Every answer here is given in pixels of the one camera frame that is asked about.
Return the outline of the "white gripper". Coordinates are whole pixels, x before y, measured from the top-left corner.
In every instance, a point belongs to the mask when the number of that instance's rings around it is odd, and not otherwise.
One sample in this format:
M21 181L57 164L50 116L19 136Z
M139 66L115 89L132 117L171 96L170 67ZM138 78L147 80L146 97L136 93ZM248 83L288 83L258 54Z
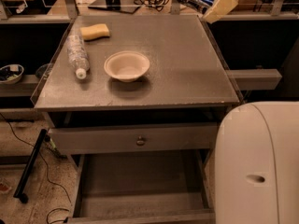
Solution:
M230 13L238 2L239 0L214 0L212 7L203 15L203 19L208 23L218 21Z

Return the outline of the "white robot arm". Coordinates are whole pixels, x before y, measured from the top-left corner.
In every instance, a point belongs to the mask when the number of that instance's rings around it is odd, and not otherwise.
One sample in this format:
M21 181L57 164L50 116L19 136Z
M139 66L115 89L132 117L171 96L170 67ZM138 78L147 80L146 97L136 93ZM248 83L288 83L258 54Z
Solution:
M299 224L298 0L216 3L205 15L223 59L252 92L216 138L216 224Z

